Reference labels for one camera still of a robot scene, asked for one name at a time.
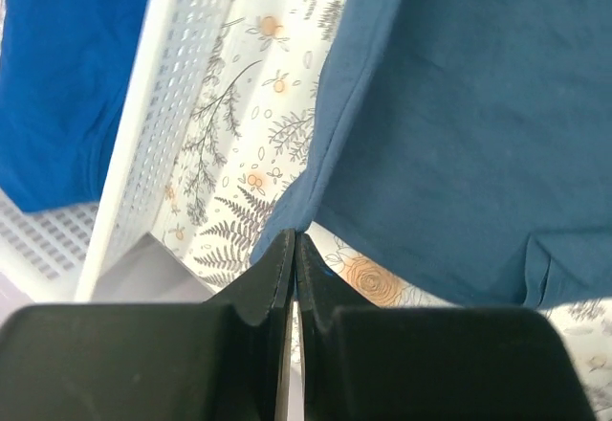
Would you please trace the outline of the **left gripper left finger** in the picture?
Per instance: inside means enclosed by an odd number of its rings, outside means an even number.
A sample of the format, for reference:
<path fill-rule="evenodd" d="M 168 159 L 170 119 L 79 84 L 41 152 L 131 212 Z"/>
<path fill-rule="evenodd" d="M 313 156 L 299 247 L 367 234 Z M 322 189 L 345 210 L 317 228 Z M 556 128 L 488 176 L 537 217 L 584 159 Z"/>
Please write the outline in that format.
<path fill-rule="evenodd" d="M 200 303 L 37 304 L 1 328 L 5 420 L 283 420 L 292 230 Z"/>

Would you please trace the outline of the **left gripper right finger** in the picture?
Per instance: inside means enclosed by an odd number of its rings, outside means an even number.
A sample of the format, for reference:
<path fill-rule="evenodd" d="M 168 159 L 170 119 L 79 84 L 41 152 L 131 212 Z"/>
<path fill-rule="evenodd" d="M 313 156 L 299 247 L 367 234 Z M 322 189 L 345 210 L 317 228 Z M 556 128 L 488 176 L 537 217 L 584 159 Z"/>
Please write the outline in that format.
<path fill-rule="evenodd" d="M 381 308 L 295 241 L 309 420 L 591 420 L 566 348 L 522 308 Z"/>

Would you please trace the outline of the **teal blue t shirt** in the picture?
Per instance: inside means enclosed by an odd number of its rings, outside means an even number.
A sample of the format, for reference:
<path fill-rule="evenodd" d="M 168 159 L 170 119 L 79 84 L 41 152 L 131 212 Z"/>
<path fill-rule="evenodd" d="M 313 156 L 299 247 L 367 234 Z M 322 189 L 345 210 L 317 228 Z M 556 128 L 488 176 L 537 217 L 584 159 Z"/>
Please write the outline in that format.
<path fill-rule="evenodd" d="M 456 304 L 608 297 L 611 0 L 347 0 L 252 258 L 312 223 Z"/>

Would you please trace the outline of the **white plastic basket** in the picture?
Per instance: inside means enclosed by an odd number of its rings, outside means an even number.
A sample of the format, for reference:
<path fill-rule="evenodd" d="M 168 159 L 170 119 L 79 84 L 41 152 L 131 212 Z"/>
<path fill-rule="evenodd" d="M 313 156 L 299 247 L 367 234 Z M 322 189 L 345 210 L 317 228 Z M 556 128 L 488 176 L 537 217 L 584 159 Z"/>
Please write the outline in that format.
<path fill-rule="evenodd" d="M 87 301 L 151 232 L 232 0 L 148 0 L 97 206 L 22 214 L 1 202 L 1 284 L 35 302 Z"/>

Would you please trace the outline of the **bright blue t shirt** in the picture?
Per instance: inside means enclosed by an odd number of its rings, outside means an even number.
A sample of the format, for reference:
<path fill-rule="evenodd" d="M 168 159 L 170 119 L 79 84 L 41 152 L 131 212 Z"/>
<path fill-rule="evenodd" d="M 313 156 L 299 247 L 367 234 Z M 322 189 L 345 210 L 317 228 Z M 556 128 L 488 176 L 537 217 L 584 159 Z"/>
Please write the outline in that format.
<path fill-rule="evenodd" d="M 6 0 L 1 189 L 23 212 L 99 200 L 147 0 Z"/>

